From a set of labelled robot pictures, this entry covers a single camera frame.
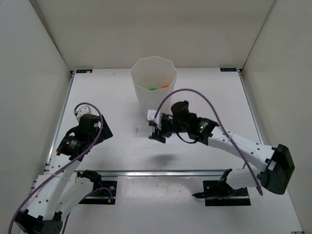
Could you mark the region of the clear bottle blue label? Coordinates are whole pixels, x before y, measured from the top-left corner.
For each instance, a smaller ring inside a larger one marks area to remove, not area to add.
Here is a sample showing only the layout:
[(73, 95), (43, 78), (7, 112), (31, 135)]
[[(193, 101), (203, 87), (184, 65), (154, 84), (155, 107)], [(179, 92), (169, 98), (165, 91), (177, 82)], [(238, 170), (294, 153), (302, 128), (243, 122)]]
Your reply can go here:
[(135, 124), (133, 127), (134, 137), (148, 137), (152, 133), (152, 127), (149, 125), (138, 125)]

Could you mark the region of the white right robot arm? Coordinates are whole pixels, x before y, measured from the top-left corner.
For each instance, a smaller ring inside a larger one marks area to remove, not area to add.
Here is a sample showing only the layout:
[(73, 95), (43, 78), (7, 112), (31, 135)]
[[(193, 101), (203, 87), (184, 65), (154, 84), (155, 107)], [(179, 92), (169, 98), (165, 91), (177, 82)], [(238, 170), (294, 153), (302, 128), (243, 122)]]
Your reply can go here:
[(198, 117), (188, 109), (188, 101), (172, 105), (172, 114), (147, 111), (147, 121), (153, 130), (150, 139), (165, 143), (175, 134), (187, 133), (191, 143), (221, 149), (243, 159), (244, 169), (226, 169), (220, 179), (206, 192), (193, 194), (196, 198), (229, 197), (236, 191), (260, 186), (267, 191), (283, 195), (292, 177), (295, 165), (288, 147), (277, 147), (253, 142), (231, 131), (223, 130), (220, 123)]

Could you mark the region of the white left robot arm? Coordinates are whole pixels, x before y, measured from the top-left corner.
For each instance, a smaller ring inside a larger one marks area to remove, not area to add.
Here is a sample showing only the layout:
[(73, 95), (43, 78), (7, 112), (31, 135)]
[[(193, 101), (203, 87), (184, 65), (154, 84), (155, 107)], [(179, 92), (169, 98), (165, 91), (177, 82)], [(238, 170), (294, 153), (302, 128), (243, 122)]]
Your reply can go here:
[(71, 210), (102, 190), (101, 175), (91, 170), (78, 173), (77, 181), (65, 188), (91, 148), (113, 136), (103, 115), (77, 118), (78, 126), (65, 134), (56, 149), (49, 177), (31, 193), (27, 207), (15, 214), (14, 222), (27, 234), (59, 234)]

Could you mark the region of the white octagonal bin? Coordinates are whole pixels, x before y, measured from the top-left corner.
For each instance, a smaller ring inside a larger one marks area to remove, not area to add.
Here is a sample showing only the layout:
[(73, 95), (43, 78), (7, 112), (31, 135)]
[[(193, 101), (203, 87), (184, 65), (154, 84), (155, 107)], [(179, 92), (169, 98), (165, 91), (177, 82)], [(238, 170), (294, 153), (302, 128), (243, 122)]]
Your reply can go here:
[[(163, 99), (174, 90), (177, 71), (172, 61), (158, 56), (139, 59), (130, 70), (138, 104), (143, 116), (156, 110)], [(161, 89), (162, 85), (170, 87)]]

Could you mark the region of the dark right corner sticker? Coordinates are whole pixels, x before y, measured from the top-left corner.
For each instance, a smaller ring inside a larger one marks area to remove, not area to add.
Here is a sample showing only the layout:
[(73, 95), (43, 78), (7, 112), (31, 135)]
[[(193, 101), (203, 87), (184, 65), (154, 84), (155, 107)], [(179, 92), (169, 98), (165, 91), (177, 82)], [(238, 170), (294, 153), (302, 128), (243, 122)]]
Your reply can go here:
[(220, 68), (221, 72), (237, 72), (236, 68)]

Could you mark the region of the dark corner sticker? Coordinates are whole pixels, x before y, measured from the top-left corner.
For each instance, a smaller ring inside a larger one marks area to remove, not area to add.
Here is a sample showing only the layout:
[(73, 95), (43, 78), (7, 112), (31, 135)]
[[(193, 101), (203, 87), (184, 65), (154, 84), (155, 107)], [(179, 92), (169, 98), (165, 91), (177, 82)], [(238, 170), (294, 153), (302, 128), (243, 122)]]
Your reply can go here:
[(76, 74), (90, 74), (92, 73), (92, 69), (77, 69)]
[(221, 72), (237, 72), (236, 68), (220, 68)]

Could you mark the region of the dark left corner sticker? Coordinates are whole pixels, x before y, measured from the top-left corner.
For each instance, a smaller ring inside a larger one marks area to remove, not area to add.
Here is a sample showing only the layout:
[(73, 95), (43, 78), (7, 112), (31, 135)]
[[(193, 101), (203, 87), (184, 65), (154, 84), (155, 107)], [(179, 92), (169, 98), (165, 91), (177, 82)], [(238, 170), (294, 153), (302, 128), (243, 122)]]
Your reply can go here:
[(92, 73), (92, 69), (77, 69), (76, 74), (90, 74)]

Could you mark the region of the aluminium table edge rail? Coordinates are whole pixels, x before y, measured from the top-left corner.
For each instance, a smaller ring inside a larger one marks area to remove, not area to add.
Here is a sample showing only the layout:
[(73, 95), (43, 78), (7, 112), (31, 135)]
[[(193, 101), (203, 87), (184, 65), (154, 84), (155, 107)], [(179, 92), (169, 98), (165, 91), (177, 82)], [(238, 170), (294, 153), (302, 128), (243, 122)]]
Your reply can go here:
[(165, 170), (165, 171), (95, 171), (104, 177), (157, 177), (157, 176), (175, 176), (175, 177), (221, 177), (224, 170)]

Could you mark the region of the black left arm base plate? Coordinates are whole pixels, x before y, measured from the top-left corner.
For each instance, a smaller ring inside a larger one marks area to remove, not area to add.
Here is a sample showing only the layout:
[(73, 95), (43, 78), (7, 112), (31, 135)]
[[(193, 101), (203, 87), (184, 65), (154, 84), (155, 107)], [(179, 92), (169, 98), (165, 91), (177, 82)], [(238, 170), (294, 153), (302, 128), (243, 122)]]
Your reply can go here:
[(115, 205), (117, 194), (117, 177), (102, 177), (101, 183), (93, 186), (92, 193), (79, 204)]

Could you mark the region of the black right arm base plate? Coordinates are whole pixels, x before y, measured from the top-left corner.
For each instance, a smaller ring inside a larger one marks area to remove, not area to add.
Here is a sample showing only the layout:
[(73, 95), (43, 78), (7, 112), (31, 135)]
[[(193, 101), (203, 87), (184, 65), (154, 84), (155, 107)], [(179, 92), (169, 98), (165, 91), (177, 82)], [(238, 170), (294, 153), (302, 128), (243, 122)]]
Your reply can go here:
[(247, 188), (224, 190), (216, 187), (217, 180), (203, 181), (206, 207), (251, 206)]

